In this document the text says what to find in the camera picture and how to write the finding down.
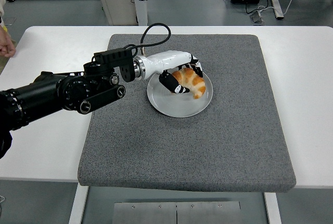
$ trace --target robotic hand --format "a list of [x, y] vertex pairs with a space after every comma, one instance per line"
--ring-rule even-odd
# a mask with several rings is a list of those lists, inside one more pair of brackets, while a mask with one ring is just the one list
[[17, 89], [0, 91], [0, 159], [11, 146], [11, 130], [16, 130], [30, 122], [60, 111], [76, 110], [88, 114], [109, 103], [124, 97], [126, 90], [119, 85], [116, 67], [125, 82], [147, 79], [154, 73], [160, 74], [160, 82], [174, 93], [189, 92], [179, 85], [168, 69], [183, 65], [192, 67], [202, 77], [200, 62], [193, 55], [182, 51], [166, 51], [149, 57], [137, 56], [137, 49], [166, 42], [170, 36], [159, 43], [148, 45], [128, 45], [94, 54], [92, 61], [86, 63], [84, 72], [54, 74], [42, 72], [33, 83]]
[[178, 67], [180, 70], [183, 66], [191, 67], [196, 74], [203, 76], [199, 60], [184, 51], [165, 51], [149, 57], [136, 56], [134, 62], [137, 62], [142, 68], [142, 79], [146, 79], [154, 73], [160, 74], [160, 83], [173, 93], [188, 93], [189, 89], [181, 86], [168, 72], [168, 69]]

